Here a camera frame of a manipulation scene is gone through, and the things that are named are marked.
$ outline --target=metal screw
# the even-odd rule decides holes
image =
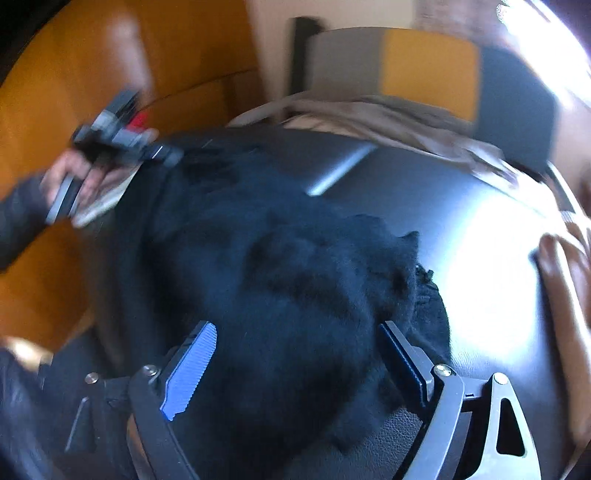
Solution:
[[[158,369],[156,368],[155,365],[144,365],[142,367],[142,372],[147,377],[153,377],[155,374],[158,373]]]
[[[435,365],[435,371],[442,377],[449,377],[452,374],[452,369],[444,364]]]
[[[84,377],[84,381],[89,385],[97,383],[99,381],[99,374],[96,372],[91,372]]]
[[[502,374],[501,372],[497,372],[492,376],[492,378],[495,379],[495,382],[501,385],[507,385],[507,383],[509,383],[509,379],[507,378],[507,376],[505,374]]]

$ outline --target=dark clothing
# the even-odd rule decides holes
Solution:
[[[380,428],[400,406],[375,344],[382,322],[449,361],[417,233],[342,218],[257,150],[144,164],[115,223],[127,373],[160,362],[199,320],[217,327],[210,366],[173,422],[202,478],[267,478],[317,439],[346,451]]]
[[[45,228],[49,208],[41,193],[42,176],[19,183],[0,203],[0,271],[4,272]]]

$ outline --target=human hand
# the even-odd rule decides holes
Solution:
[[[131,168],[109,170],[105,166],[93,166],[77,150],[68,148],[62,152],[53,165],[47,170],[41,181],[41,192],[50,207],[56,199],[61,183],[68,174],[84,180],[78,200],[80,206],[87,206],[105,188],[118,184],[126,178]]]

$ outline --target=brown fabric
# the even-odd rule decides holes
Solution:
[[[540,239],[538,260],[569,393],[570,431],[583,447],[591,440],[591,225],[575,215],[565,225],[564,233]]]

